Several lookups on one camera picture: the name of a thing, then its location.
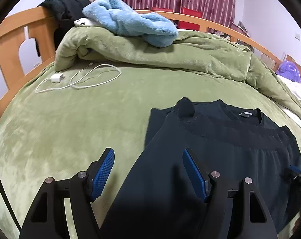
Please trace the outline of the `dark navy sweater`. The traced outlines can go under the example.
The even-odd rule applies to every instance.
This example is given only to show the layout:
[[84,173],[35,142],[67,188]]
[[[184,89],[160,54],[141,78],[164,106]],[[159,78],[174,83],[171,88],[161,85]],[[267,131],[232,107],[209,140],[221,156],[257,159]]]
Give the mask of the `dark navy sweater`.
[[207,171],[232,181],[250,177],[277,231],[299,212],[301,196],[282,178],[290,165],[301,169],[288,127],[259,109],[183,98],[172,108],[151,110],[144,151],[102,224],[106,238],[197,238],[206,205],[185,170],[186,148]]

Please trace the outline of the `white black flower quilt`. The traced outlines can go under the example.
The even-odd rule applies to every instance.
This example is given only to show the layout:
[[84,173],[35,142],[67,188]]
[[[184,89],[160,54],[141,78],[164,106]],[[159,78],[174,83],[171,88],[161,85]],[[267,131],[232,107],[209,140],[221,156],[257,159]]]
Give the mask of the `white black flower quilt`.
[[[297,99],[301,100],[301,83],[293,82],[290,79],[280,75],[278,75],[278,78],[288,87],[288,89],[297,97]],[[276,104],[301,128],[301,119],[295,113],[278,103]]]

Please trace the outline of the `green fleece bed sheet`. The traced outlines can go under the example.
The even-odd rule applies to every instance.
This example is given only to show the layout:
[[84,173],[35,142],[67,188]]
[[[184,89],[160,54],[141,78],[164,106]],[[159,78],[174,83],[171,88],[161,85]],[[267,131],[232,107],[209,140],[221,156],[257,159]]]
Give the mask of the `green fleece bed sheet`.
[[87,168],[105,148],[115,151],[115,166],[102,196],[93,204],[103,222],[106,212],[144,148],[153,108],[172,107],[181,98],[259,108],[276,124],[286,125],[301,151],[301,128],[266,97],[259,75],[250,70],[192,70],[118,63],[122,75],[100,68],[88,76],[87,88],[59,84],[48,91],[54,72],[49,64],[14,97],[0,120],[0,179],[16,222],[0,195],[0,228],[18,238],[28,209],[44,179],[65,179]]

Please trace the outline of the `purple plush toy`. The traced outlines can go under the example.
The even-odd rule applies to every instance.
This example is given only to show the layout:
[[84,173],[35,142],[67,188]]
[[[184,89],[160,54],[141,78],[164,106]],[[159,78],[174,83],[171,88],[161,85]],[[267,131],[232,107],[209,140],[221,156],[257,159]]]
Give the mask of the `purple plush toy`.
[[301,74],[296,64],[291,61],[283,61],[276,71],[280,75],[290,81],[301,83]]

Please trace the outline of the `cluttered desk items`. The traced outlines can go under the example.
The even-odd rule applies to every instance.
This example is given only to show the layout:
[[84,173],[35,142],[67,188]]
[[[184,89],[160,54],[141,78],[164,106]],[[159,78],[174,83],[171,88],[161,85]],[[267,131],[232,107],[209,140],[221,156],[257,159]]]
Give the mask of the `cluttered desk items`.
[[226,27],[224,25],[208,21],[207,25],[215,31],[214,33],[220,32],[222,34],[222,37],[224,37],[225,35],[228,36],[229,40],[233,43],[241,41],[251,46],[255,46],[256,44],[256,42],[250,38],[249,34],[244,31],[244,29],[234,23],[232,23],[230,27]]

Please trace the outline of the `green fleece duvet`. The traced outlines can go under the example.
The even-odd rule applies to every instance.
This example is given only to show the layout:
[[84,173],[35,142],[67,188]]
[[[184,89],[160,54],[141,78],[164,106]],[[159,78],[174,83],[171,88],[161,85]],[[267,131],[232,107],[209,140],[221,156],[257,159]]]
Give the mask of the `green fleece duvet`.
[[199,31],[181,31],[173,44],[154,47],[141,37],[121,37],[102,27],[73,27],[56,51],[56,71],[76,59],[183,69],[247,83],[301,118],[301,100],[246,46]]

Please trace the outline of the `light blue fleece garment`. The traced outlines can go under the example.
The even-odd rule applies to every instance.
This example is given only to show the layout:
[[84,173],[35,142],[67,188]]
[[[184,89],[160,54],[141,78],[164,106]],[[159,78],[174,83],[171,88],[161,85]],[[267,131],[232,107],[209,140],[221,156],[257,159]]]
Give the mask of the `light blue fleece garment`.
[[83,8],[85,17],[119,36],[140,36],[164,48],[178,36],[174,23],[156,12],[139,14],[122,0],[96,0]]

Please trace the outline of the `wooden bed frame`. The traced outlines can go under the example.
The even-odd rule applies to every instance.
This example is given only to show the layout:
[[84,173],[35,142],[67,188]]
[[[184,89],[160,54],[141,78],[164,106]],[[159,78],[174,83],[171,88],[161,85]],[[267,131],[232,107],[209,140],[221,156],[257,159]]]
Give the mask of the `wooden bed frame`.
[[56,58],[53,34],[57,23],[48,10],[37,7],[4,19],[0,25],[0,69],[8,89],[13,93],[17,93],[40,72],[39,68],[29,73],[22,70],[18,50],[25,39],[25,26],[30,29],[30,36],[38,42],[43,63],[55,62]]

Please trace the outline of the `black jacket on frame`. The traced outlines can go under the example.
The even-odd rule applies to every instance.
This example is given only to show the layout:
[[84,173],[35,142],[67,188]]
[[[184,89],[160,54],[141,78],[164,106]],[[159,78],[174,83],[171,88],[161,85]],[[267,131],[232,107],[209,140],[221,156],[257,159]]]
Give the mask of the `black jacket on frame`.
[[46,8],[54,14],[58,24],[53,34],[55,50],[64,35],[74,27],[74,21],[84,17],[82,10],[90,3],[90,0],[44,0],[39,4],[39,7]]

